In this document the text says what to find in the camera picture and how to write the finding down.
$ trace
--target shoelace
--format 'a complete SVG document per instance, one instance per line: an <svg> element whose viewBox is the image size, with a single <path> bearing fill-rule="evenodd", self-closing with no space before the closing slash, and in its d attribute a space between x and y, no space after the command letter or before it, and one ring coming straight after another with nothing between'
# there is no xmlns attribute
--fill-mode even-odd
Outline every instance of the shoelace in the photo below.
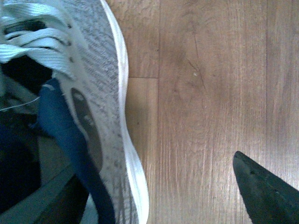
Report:
<svg viewBox="0 0 299 224"><path fill-rule="evenodd" d="M71 71L72 58L67 55L71 37L71 20L67 13L55 7L37 3L13 3L0 5L0 62L7 63L13 58L27 55L39 64L62 72L75 79ZM59 28L44 28L38 31L17 31L4 35L4 28L14 23L40 19L55 20Z"/></svg>

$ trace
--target wood grain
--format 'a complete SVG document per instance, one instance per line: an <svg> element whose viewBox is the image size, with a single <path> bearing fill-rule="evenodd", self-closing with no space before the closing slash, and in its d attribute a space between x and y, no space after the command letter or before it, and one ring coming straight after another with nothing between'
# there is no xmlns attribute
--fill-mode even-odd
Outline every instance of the wood grain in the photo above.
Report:
<svg viewBox="0 0 299 224"><path fill-rule="evenodd" d="M126 40L130 77L158 77L159 0L107 0Z"/></svg>
<svg viewBox="0 0 299 224"><path fill-rule="evenodd" d="M156 212L158 80L129 78L126 118L132 142L143 164L149 187L149 221Z"/></svg>
<svg viewBox="0 0 299 224"><path fill-rule="evenodd" d="M267 162L299 189L298 12L298 1L268 3Z"/></svg>
<svg viewBox="0 0 299 224"><path fill-rule="evenodd" d="M110 3L131 76L158 77L130 79L126 110L149 184L148 224L250 224L237 150L299 188L298 1Z"/></svg>
<svg viewBox="0 0 299 224"><path fill-rule="evenodd" d="M266 150L265 0L161 2L153 223L251 223L232 169Z"/></svg>

